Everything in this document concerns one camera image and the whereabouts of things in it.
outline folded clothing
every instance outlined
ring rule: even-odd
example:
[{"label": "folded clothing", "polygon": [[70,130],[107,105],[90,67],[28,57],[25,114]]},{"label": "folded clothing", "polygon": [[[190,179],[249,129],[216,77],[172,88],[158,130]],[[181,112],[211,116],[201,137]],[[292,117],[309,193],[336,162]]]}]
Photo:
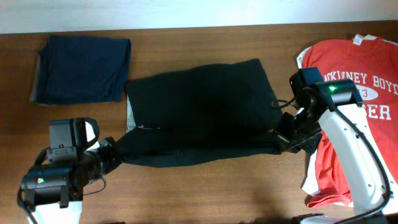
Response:
[{"label": "folded clothing", "polygon": [[51,35],[40,51],[30,102],[120,102],[130,54],[129,39]]},{"label": "folded clothing", "polygon": [[189,166],[280,154],[270,129],[282,117],[258,59],[204,65],[126,85],[136,128],[117,143],[124,162]]}]

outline folded navy shirt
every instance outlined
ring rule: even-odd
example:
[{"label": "folded navy shirt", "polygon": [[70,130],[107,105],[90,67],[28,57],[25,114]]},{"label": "folded navy shirt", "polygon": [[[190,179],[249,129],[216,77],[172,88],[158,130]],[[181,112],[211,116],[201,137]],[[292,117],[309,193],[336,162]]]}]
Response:
[{"label": "folded navy shirt", "polygon": [[40,51],[30,101],[45,105],[120,102],[130,54],[129,39],[51,35]]}]

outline cable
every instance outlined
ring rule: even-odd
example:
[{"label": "cable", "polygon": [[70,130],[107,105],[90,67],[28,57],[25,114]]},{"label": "cable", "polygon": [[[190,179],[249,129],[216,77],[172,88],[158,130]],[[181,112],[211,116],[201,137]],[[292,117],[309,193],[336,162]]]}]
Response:
[{"label": "cable", "polygon": [[37,155],[35,164],[34,164],[35,166],[41,165],[47,159],[47,150],[48,149],[50,149],[50,147],[46,147],[39,153],[39,155]]},{"label": "cable", "polygon": [[22,199],[22,188],[20,188],[20,187],[19,187],[18,194],[17,194],[17,203],[26,212],[26,215],[30,218],[30,221],[33,224],[37,224],[35,217],[33,216],[32,212],[30,211],[30,209],[27,207],[27,205],[25,204],[25,202]]},{"label": "cable", "polygon": [[293,99],[291,99],[290,101],[287,101],[287,100],[274,100],[272,103],[271,103],[271,106],[273,107],[273,108],[275,108],[275,109],[281,109],[281,108],[285,108],[286,106],[293,106],[294,108],[296,108],[296,110],[299,110],[300,109],[300,107],[299,106],[297,106],[297,105],[295,105],[293,102],[296,100],[296,97],[294,97]]},{"label": "cable", "polygon": [[104,190],[105,187],[106,187],[106,179],[105,179],[105,176],[104,176],[104,175],[101,175],[101,180],[104,182],[104,187],[103,187],[102,189],[97,190],[97,191],[94,191],[94,192],[91,192],[91,193],[88,193],[88,194],[83,194],[83,195],[84,195],[84,196],[87,196],[87,195],[95,194],[95,193],[98,193],[98,192]]},{"label": "cable", "polygon": [[384,201],[378,207],[376,207],[368,212],[364,212],[362,214],[353,216],[351,218],[346,218],[344,220],[340,220],[340,221],[336,222],[335,224],[355,222],[355,221],[358,221],[359,219],[366,218],[366,217],[369,217],[371,215],[374,215],[374,214],[380,212],[388,204],[388,201],[390,200],[390,196],[391,196],[392,192],[391,192],[391,186],[390,186],[390,183],[388,180],[387,173],[384,170],[384,167],[381,164],[381,161],[380,161],[379,157],[377,156],[375,150],[373,149],[371,143],[365,137],[364,133],[361,132],[355,126],[355,124],[353,124],[339,109],[337,109],[337,107],[334,104],[330,103],[321,93],[319,93],[311,88],[306,88],[306,89],[310,90],[313,93],[316,93],[321,99],[323,99],[323,101],[325,101],[325,103],[328,105],[329,109],[336,111],[336,113],[358,134],[358,136],[365,143],[366,147],[368,147],[370,153],[372,154],[374,161],[376,162],[377,166],[379,167],[380,173],[381,173],[383,181],[384,181],[384,185],[386,186]]}]

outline white wall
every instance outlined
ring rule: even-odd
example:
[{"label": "white wall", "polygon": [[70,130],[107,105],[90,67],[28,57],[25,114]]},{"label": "white wall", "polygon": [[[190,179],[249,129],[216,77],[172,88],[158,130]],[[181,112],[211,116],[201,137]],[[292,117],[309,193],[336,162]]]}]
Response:
[{"label": "white wall", "polygon": [[398,0],[0,0],[0,33],[398,19]]}]

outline white lettering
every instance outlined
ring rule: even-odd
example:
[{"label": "white lettering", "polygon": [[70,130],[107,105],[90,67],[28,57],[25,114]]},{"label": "white lettering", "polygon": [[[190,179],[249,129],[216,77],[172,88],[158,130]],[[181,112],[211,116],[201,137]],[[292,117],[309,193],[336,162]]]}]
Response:
[{"label": "white lettering", "polygon": [[352,72],[350,72],[350,73],[346,72],[346,74],[347,74],[347,78],[349,78],[350,80],[353,79],[353,73]]},{"label": "white lettering", "polygon": [[368,75],[368,74],[366,74],[366,73],[361,73],[361,76],[362,76],[362,79],[363,79],[363,83],[364,83],[364,84],[366,84],[365,78],[366,78],[367,75]]},{"label": "white lettering", "polygon": [[373,75],[373,86],[379,87],[379,77]]},{"label": "white lettering", "polygon": [[370,118],[378,118],[377,115],[374,115],[374,114],[376,113],[376,109],[372,109],[372,106],[374,106],[375,108],[377,108],[377,105],[368,105],[368,108],[369,108],[369,114],[368,114],[368,116],[369,116]]},{"label": "white lettering", "polygon": [[354,82],[359,83],[359,73],[354,72]]},{"label": "white lettering", "polygon": [[333,72],[333,74],[331,75],[331,80],[336,80],[335,75],[336,75],[336,72]]},{"label": "white lettering", "polygon": [[387,86],[388,86],[388,91],[391,92],[391,84],[392,82],[389,82],[386,80]]},{"label": "white lettering", "polygon": [[331,72],[328,73],[327,76],[328,76],[328,81],[330,81],[331,80]]},{"label": "white lettering", "polygon": [[386,105],[380,105],[380,119],[384,119],[384,115],[386,115],[386,120],[391,120],[390,117],[390,107]]},{"label": "white lettering", "polygon": [[383,90],[386,89],[386,83],[384,82],[384,79],[379,78],[379,83],[380,83],[380,88],[382,88]]},{"label": "white lettering", "polygon": [[394,94],[398,95],[398,92],[397,92],[398,85],[392,84],[392,86],[394,87]]}]

